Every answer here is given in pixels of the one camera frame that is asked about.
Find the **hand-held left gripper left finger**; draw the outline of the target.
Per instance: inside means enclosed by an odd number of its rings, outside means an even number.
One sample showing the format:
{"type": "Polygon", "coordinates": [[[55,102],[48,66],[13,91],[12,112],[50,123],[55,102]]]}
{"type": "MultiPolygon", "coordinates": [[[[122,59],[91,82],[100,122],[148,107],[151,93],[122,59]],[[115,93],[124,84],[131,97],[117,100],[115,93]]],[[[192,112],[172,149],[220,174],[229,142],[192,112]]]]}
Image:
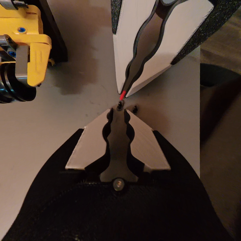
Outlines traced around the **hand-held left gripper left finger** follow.
{"type": "Polygon", "coordinates": [[[113,108],[107,109],[84,130],[65,166],[75,170],[106,170],[110,164],[110,149],[107,137],[111,132],[113,108]]]}

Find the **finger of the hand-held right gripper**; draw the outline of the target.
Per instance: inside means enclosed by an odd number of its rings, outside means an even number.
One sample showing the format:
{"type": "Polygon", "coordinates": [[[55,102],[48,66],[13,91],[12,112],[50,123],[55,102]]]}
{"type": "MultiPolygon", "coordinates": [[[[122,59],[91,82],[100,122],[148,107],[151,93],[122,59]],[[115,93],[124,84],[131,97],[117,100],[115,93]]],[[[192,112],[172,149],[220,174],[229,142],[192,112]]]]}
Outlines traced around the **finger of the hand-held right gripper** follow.
{"type": "Polygon", "coordinates": [[[153,50],[143,59],[140,69],[126,90],[125,97],[136,93],[171,67],[171,63],[213,10],[208,0],[175,2],[162,20],[153,50]]]}
{"type": "Polygon", "coordinates": [[[130,66],[140,35],[153,17],[158,0],[113,1],[113,47],[118,93],[127,94],[130,66]]]}

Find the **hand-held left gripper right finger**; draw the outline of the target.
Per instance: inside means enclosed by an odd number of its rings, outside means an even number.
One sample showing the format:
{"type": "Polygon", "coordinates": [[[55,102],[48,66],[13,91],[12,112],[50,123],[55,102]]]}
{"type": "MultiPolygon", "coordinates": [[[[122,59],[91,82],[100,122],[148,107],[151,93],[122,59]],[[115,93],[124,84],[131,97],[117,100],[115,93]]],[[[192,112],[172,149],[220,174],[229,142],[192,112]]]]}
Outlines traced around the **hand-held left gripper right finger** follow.
{"type": "Polygon", "coordinates": [[[124,121],[126,135],[130,140],[127,150],[129,170],[133,174],[171,170],[154,130],[127,109],[124,110],[124,121]]]}

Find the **yellow black brick vehicle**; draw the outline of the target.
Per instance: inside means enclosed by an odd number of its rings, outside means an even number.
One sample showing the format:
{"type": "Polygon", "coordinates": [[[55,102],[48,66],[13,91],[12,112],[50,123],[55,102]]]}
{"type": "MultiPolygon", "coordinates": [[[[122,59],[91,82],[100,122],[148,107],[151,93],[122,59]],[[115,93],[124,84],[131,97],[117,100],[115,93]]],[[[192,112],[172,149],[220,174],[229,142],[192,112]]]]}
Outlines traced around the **yellow black brick vehicle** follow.
{"type": "Polygon", "coordinates": [[[46,0],[0,1],[0,103],[33,101],[48,65],[68,52],[46,0]]]}

